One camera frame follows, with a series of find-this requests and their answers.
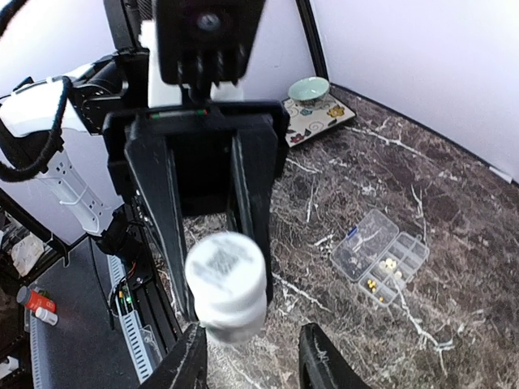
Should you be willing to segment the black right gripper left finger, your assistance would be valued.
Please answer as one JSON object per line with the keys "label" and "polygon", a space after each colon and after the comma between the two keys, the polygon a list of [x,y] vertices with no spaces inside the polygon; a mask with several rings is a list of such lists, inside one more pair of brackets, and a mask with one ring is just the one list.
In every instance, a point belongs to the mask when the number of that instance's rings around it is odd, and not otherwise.
{"label": "black right gripper left finger", "polygon": [[208,348],[206,331],[192,323],[172,351],[162,360],[139,389],[207,388]]}

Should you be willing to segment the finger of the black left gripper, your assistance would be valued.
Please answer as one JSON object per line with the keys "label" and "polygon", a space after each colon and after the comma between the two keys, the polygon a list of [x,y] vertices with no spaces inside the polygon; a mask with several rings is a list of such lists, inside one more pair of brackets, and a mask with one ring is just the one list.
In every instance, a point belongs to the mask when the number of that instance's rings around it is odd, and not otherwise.
{"label": "finger of the black left gripper", "polygon": [[187,246],[174,154],[158,130],[157,119],[136,117],[130,125],[125,157],[168,265],[177,307],[184,319],[193,320],[194,298],[185,278]]}
{"label": "finger of the black left gripper", "polygon": [[273,297],[269,221],[276,165],[276,135],[272,130],[243,130],[232,139],[232,189],[227,207],[231,230],[251,238],[264,256],[266,295]]}

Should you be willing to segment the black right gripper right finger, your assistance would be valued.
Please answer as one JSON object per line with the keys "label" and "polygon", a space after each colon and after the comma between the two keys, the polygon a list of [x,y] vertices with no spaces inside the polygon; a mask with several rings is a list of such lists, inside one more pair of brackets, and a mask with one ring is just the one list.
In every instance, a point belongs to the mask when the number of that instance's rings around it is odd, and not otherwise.
{"label": "black right gripper right finger", "polygon": [[300,388],[369,388],[317,323],[299,332],[298,371]]}

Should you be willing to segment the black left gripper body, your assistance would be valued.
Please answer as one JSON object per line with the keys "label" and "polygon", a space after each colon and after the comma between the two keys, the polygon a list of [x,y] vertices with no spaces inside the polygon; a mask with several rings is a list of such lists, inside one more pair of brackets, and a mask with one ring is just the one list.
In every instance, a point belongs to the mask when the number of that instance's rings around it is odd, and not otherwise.
{"label": "black left gripper body", "polygon": [[282,175],[290,116],[274,100],[110,113],[103,125],[108,168],[125,203],[136,195],[159,211],[174,192],[184,216],[222,213],[243,167],[251,196],[268,201]]}

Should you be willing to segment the white pill bottle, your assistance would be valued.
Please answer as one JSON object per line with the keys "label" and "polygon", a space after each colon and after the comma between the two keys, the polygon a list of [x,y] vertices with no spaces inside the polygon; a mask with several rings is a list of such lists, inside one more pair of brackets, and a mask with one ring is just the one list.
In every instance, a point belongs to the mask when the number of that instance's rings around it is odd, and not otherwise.
{"label": "white pill bottle", "polygon": [[252,239],[208,235],[190,249],[185,277],[199,324],[213,343],[242,344],[259,334],[267,316],[267,272]]}

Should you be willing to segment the clear plastic pill organizer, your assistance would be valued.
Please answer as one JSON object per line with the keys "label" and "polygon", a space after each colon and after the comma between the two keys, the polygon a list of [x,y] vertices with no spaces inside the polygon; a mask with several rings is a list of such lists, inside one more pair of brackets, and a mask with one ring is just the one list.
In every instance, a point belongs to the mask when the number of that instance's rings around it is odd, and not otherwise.
{"label": "clear plastic pill organizer", "polygon": [[[386,307],[413,280],[429,254],[421,236],[402,232],[382,211],[372,209],[332,250],[330,259],[346,279],[357,284],[376,304]],[[400,280],[379,268],[379,262],[386,258],[397,261],[397,269],[403,273]],[[368,279],[377,282],[384,302],[370,294]]]}

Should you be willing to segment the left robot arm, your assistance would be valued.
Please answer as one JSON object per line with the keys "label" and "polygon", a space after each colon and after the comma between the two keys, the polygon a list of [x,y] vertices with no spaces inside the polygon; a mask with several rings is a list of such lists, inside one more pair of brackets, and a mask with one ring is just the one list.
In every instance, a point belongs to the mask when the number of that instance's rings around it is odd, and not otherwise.
{"label": "left robot arm", "polygon": [[224,213],[260,249],[260,268],[232,276],[273,296],[269,221],[282,175],[289,114],[276,100],[244,100],[262,1],[106,1],[115,51],[65,75],[25,79],[1,106],[4,182],[45,180],[107,254],[144,252],[125,209],[108,206],[73,169],[62,133],[100,135],[125,208],[139,215],[168,264],[182,315],[205,292],[186,265],[182,221]]}

